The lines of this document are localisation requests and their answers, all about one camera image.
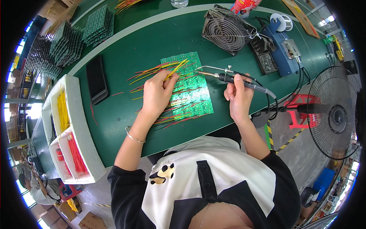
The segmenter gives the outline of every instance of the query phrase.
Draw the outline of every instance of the red can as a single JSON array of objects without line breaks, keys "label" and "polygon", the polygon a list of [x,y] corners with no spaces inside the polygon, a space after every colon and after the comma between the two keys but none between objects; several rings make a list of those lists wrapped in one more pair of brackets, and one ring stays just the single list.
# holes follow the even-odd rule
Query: red can
[{"label": "red can", "polygon": [[252,9],[256,8],[262,0],[236,0],[230,10],[242,18],[249,17]]}]

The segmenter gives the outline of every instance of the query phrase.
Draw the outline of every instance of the soldering iron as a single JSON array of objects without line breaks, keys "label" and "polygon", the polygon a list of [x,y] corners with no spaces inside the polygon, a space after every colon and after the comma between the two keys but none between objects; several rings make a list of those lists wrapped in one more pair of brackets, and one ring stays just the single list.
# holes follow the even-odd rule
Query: soldering iron
[{"label": "soldering iron", "polygon": [[[212,68],[212,69],[218,69],[218,70],[224,71],[225,73],[209,73],[209,72],[205,72],[205,71],[199,71],[199,69],[202,69],[203,67],[209,67],[209,68]],[[200,73],[200,74],[213,76],[213,77],[218,78],[219,80],[221,80],[221,81],[223,81],[225,83],[232,83],[232,84],[234,83],[234,76],[233,75],[230,75],[228,73],[239,74],[239,75],[245,76],[247,78],[250,78],[252,81],[254,81],[254,83],[248,82],[246,80],[243,80],[244,86],[246,86],[248,88],[252,88],[252,89],[254,89],[256,91],[259,91],[259,92],[262,92],[262,93],[265,93],[266,94],[267,101],[268,101],[268,109],[267,109],[267,112],[269,112],[269,97],[268,97],[268,95],[270,95],[274,99],[274,101],[276,102],[277,110],[276,110],[276,113],[275,113],[275,115],[273,117],[273,119],[274,119],[277,116],[277,113],[278,113],[278,101],[277,101],[276,96],[274,95],[274,93],[271,92],[270,90],[268,90],[268,88],[263,87],[263,85],[258,80],[256,80],[255,78],[251,77],[250,75],[243,74],[243,73],[240,73],[240,72],[237,72],[237,71],[232,71],[230,68],[231,68],[231,65],[228,66],[228,69],[227,68],[221,69],[221,68],[212,67],[212,66],[202,66],[202,67],[196,68],[195,71],[197,73]]]}]

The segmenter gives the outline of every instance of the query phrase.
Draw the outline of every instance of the smartphone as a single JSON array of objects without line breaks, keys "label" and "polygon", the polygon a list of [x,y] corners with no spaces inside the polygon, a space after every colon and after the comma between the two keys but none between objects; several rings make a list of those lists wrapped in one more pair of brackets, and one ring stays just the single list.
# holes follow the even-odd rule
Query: smartphone
[{"label": "smartphone", "polygon": [[91,103],[97,105],[108,97],[101,55],[98,55],[86,65],[86,78],[88,81]]}]

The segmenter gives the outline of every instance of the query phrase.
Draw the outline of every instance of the white foam tray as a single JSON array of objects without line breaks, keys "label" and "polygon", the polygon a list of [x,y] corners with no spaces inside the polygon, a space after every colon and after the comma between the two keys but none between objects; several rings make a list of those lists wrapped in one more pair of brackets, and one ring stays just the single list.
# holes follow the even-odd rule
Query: white foam tray
[{"label": "white foam tray", "polygon": [[[61,132],[60,117],[57,107],[57,99],[61,95],[61,91],[65,90],[67,113],[70,119],[70,127]],[[52,136],[51,115],[55,125],[57,138],[53,142],[49,142],[49,150],[53,163],[56,166],[64,184],[90,184],[98,181],[105,173],[105,167],[100,159],[97,149],[95,148],[92,136],[86,123],[83,104],[81,101],[79,78],[64,75],[57,81],[55,86],[47,96],[42,107],[43,127],[47,140]],[[76,145],[79,148],[80,155],[89,172],[88,175],[78,175],[75,171],[75,164],[68,146],[67,138],[73,132]],[[67,170],[63,161],[58,160],[56,149],[60,148],[64,160],[69,167],[71,176],[67,174]]]}]

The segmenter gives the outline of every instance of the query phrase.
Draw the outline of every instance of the person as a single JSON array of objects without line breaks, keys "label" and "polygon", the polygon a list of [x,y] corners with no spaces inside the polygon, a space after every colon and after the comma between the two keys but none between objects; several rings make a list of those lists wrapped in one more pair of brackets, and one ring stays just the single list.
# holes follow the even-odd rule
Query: person
[{"label": "person", "polygon": [[18,179],[20,185],[29,191],[34,201],[42,205],[53,205],[56,202],[60,202],[61,197],[57,194],[60,193],[57,179],[49,179],[45,185],[33,169],[31,173],[32,178],[30,181],[23,173],[19,174]]},{"label": "person", "polygon": [[295,181],[249,119],[254,91],[244,87],[250,79],[238,74],[224,97],[247,153],[233,139],[202,136],[168,149],[145,181],[137,167],[147,132],[179,78],[173,74],[164,81],[169,73],[145,82],[143,107],[108,175],[116,228],[292,228],[300,216]]}]

